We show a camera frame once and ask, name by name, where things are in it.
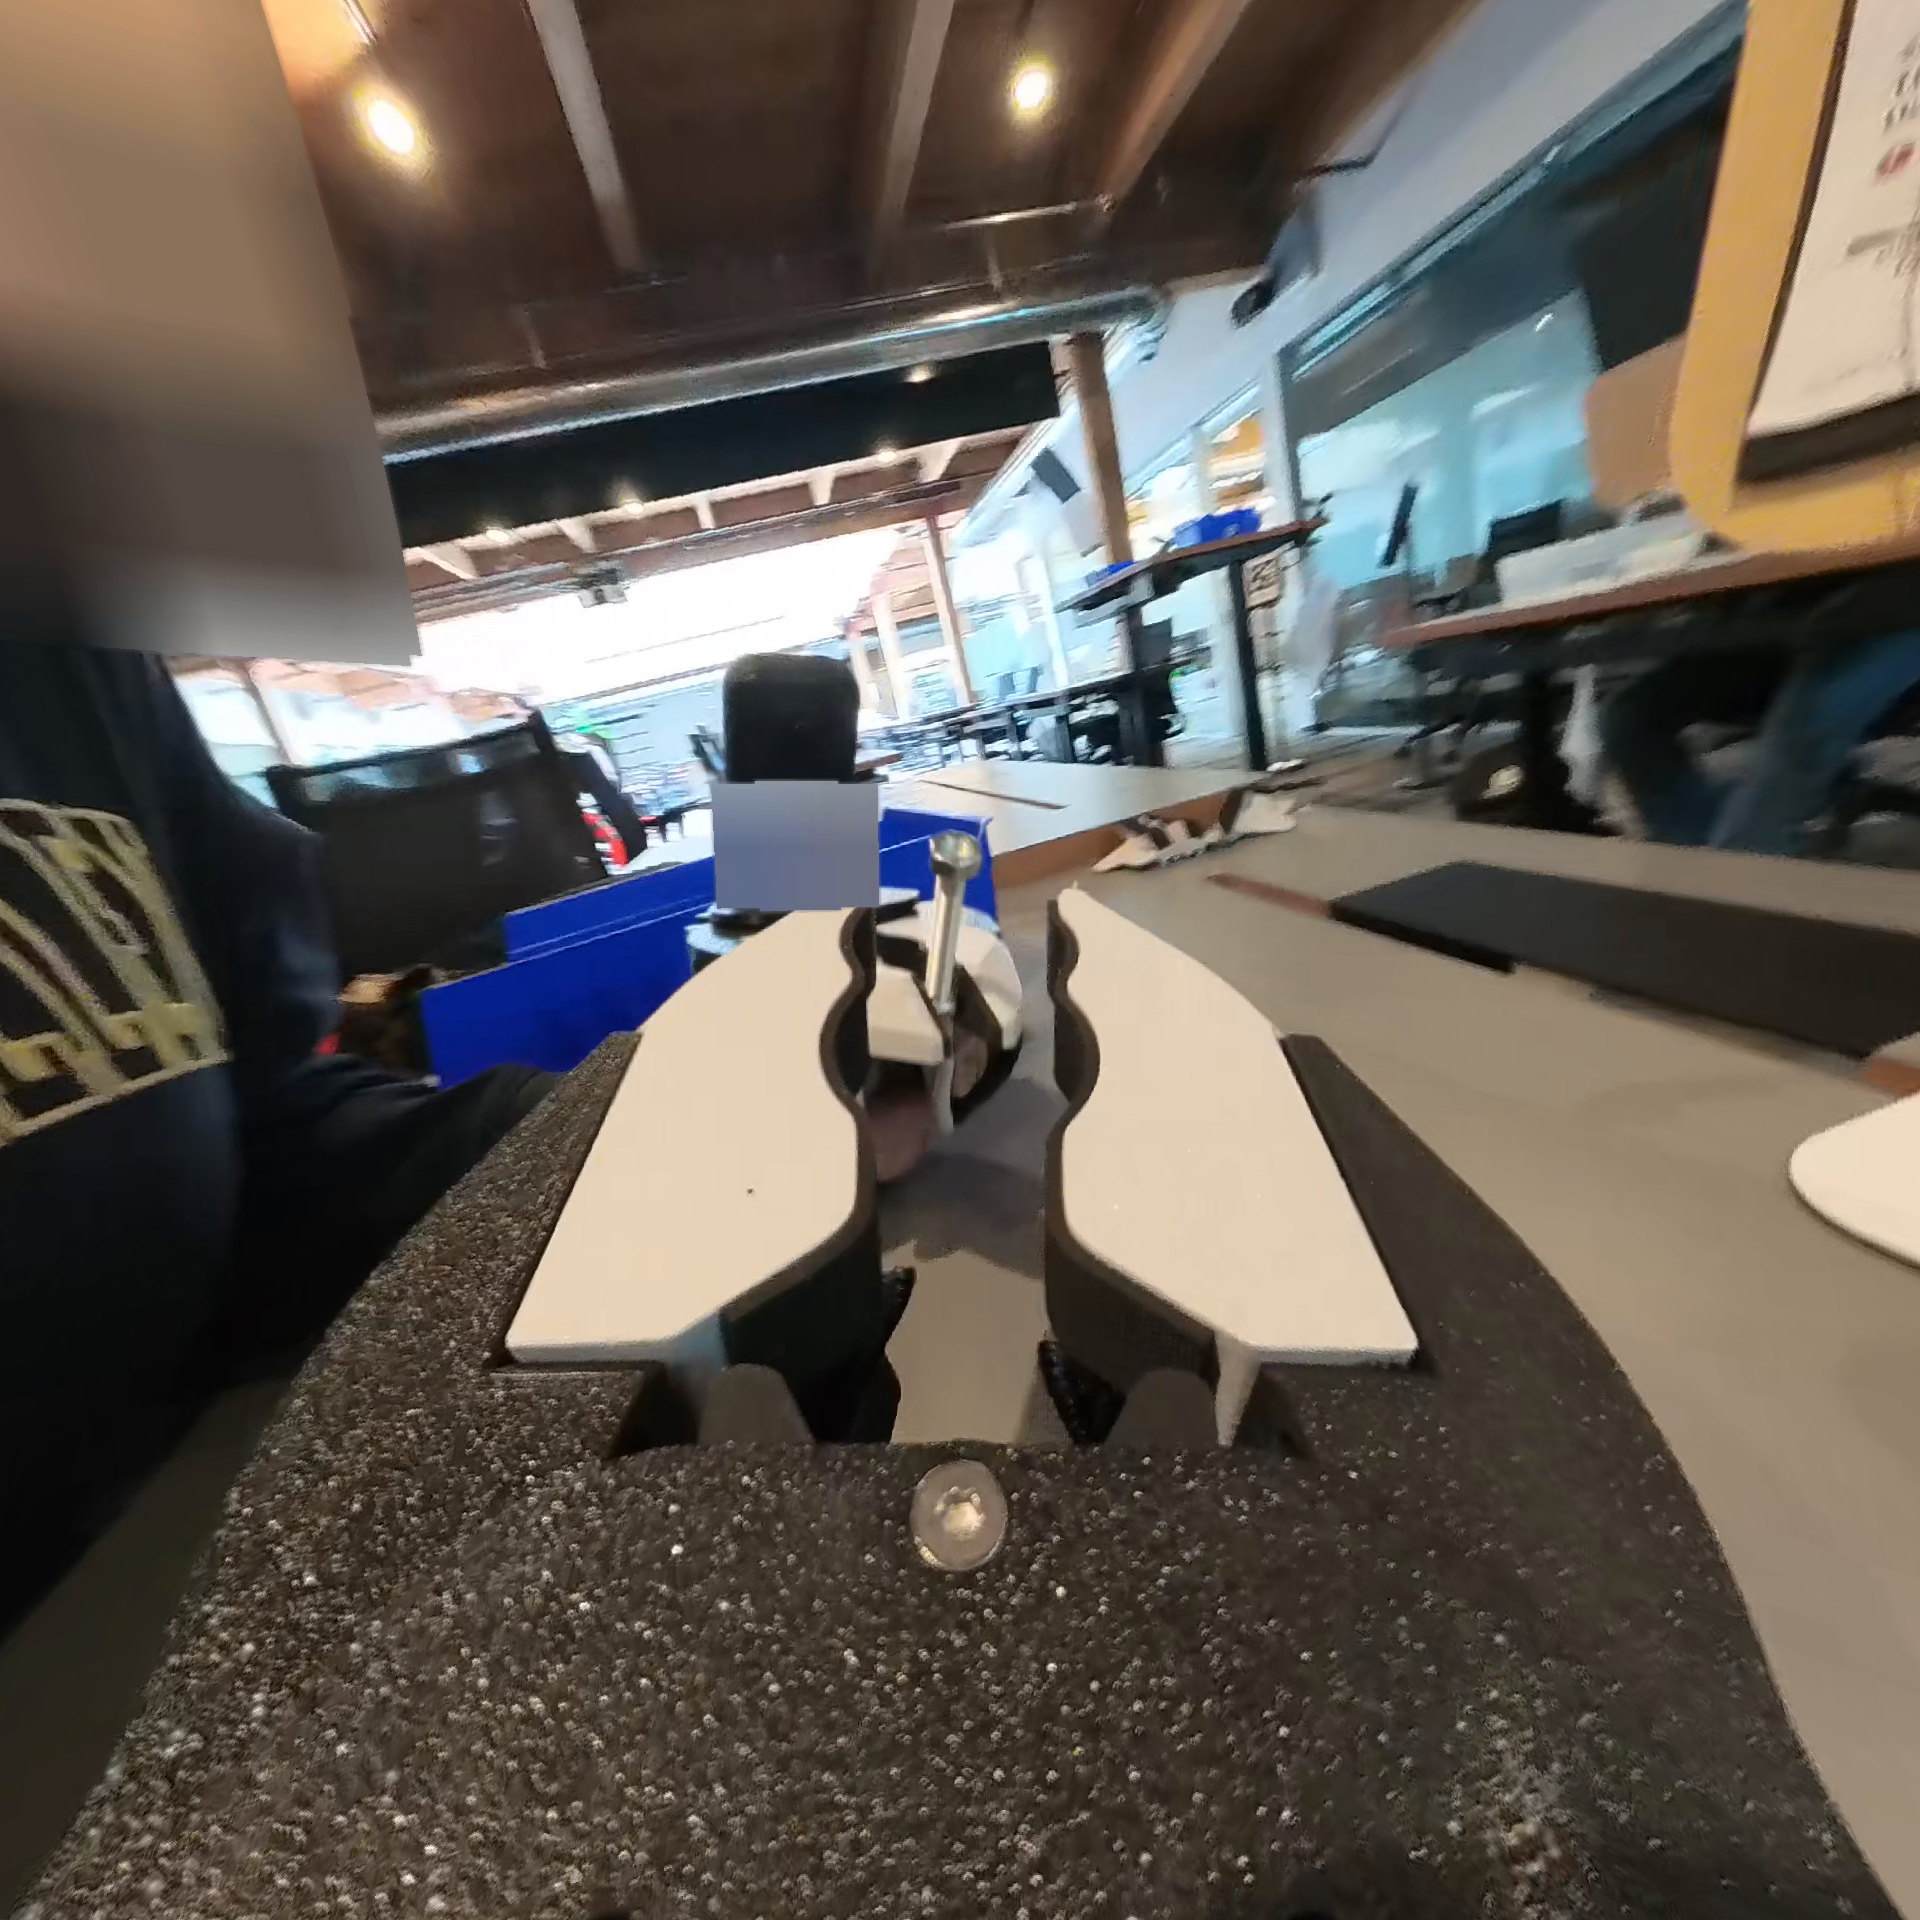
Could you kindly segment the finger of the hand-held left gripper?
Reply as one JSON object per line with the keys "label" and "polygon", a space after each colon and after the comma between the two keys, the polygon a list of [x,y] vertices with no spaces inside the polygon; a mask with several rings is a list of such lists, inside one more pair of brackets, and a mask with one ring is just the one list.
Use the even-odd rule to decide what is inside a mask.
{"label": "finger of the hand-held left gripper", "polygon": [[959,1013],[927,993],[910,971],[879,971],[870,993],[870,1052],[877,1067],[935,1072],[952,1064]]}
{"label": "finger of the hand-held left gripper", "polygon": [[1013,951],[1002,939],[994,918],[966,918],[961,973],[997,1022],[1000,1047],[1021,1048],[1024,1043],[1024,987]]}

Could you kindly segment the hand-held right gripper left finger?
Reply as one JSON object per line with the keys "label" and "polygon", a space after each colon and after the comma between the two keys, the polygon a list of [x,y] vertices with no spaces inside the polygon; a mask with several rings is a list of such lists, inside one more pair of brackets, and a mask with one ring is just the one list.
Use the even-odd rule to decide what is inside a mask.
{"label": "hand-held right gripper left finger", "polygon": [[877,1363],[874,973],[870,904],[803,909],[647,1020],[506,1328],[514,1365]]}

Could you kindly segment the silver bolt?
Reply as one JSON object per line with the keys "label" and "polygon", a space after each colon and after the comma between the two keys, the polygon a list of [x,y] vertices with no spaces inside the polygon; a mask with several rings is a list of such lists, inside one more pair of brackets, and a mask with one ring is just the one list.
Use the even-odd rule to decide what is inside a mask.
{"label": "silver bolt", "polygon": [[981,873],[981,844],[961,829],[946,829],[928,840],[934,894],[928,907],[925,992],[938,1017],[944,1043],[954,1043],[959,941],[967,923],[967,887]]}

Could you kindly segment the person's left forearm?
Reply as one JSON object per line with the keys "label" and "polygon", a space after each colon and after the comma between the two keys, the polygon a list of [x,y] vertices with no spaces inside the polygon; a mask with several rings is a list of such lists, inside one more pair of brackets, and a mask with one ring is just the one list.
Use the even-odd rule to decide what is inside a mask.
{"label": "person's left forearm", "polygon": [[318,1053],[296,1079],[280,1161],[304,1269],[327,1289],[360,1285],[561,1083],[511,1063],[445,1085]]}

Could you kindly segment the grey top table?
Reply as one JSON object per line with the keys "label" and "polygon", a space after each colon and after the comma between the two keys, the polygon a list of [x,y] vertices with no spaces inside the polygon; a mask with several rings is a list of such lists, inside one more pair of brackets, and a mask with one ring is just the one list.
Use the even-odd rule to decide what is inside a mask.
{"label": "grey top table", "polygon": [[903,809],[987,825],[997,887],[1022,887],[1094,868],[1139,815],[1207,827],[1225,798],[1256,781],[1248,769],[970,760],[905,780],[881,795]]}

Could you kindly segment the group of black chairs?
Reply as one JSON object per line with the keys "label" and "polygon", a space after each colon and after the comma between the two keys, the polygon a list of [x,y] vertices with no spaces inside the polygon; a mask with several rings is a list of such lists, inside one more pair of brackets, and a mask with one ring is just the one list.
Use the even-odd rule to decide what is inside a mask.
{"label": "group of black chairs", "polygon": [[921,769],[959,760],[1163,767],[1169,743],[1185,732],[1177,679],[1200,664],[1210,664],[1210,649],[1192,647],[1146,669],[879,723],[872,744],[895,751],[903,767]]}

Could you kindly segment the black ceiling panel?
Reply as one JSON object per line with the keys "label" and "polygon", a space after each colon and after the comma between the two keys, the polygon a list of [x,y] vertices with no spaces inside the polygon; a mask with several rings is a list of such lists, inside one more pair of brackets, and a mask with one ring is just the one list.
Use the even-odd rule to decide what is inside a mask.
{"label": "black ceiling panel", "polygon": [[479,520],[531,524],[855,463],[885,448],[1026,430],[1062,414],[1046,342],[919,368],[551,428],[421,453],[387,465],[407,544]]}

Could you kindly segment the black mesh office chair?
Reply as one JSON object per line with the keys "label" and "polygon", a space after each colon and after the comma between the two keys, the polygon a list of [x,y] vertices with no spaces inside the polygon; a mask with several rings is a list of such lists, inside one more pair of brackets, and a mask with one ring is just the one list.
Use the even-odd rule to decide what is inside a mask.
{"label": "black mesh office chair", "polygon": [[511,913],[608,880],[539,715],[430,747],[277,764],[265,781],[320,844],[346,979],[445,963]]}

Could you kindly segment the black table mat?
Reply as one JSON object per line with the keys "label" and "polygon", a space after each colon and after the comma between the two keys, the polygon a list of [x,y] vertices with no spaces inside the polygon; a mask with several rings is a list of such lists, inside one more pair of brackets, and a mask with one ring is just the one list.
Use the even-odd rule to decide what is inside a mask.
{"label": "black table mat", "polygon": [[1481,862],[1328,901],[1333,921],[1864,1063],[1918,1031],[1912,932]]}

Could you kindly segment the black backpack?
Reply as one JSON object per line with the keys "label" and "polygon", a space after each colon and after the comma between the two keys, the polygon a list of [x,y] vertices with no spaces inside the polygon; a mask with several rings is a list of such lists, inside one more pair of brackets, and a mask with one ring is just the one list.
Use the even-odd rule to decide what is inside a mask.
{"label": "black backpack", "polygon": [[1574,790],[1562,758],[1534,758],[1522,741],[1475,749],[1447,781],[1461,822],[1536,832],[1597,832],[1601,815]]}

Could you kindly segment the white document stand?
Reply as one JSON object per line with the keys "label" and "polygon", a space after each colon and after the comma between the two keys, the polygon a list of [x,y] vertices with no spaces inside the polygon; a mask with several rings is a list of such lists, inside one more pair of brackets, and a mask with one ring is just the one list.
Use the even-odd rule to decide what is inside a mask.
{"label": "white document stand", "polygon": [[1789,1181],[1839,1233],[1917,1269],[1918,1095],[1800,1142]]}

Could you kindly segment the cardboard panel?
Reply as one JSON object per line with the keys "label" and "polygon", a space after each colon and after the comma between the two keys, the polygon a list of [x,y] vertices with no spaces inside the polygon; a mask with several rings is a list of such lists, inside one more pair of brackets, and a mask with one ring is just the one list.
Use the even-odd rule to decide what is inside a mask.
{"label": "cardboard panel", "polygon": [[1673,492],[1673,400],[1687,335],[1603,371],[1585,400],[1591,493],[1614,516]]}

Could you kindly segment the wooden backing board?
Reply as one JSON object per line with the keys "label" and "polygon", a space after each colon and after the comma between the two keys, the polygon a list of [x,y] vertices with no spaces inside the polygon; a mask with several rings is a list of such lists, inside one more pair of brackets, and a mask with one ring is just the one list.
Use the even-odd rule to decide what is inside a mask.
{"label": "wooden backing board", "polygon": [[1809,203],[1842,12],[1862,1],[1755,1],[1720,153],[1712,214],[1671,411],[1671,480],[1718,536],[1809,552],[1917,535],[1918,428],[1869,449],[1807,436],[1776,471],[1746,439],[1773,325]]}

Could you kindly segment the instruction sheet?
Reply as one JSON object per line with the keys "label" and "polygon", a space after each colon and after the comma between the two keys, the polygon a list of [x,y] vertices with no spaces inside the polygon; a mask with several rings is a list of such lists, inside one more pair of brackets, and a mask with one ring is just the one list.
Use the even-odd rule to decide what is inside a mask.
{"label": "instruction sheet", "polygon": [[1792,441],[1898,446],[1918,391],[1918,4],[1842,12],[1809,203],[1746,439],[1776,471]]}

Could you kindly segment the silver ventilation duct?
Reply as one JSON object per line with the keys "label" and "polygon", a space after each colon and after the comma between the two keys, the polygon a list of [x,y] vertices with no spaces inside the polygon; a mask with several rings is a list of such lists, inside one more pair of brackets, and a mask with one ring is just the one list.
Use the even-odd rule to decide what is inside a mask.
{"label": "silver ventilation duct", "polygon": [[739,334],[695,351],[662,340],[610,368],[545,372],[506,389],[469,385],[390,407],[376,411],[376,435],[390,462],[407,463],[450,448],[531,441],[850,376],[905,374],[983,351],[1050,345],[1077,331],[1160,326],[1169,308],[1169,288],[1133,284],[1077,295],[902,303],[870,318],[810,321],[782,342]]}

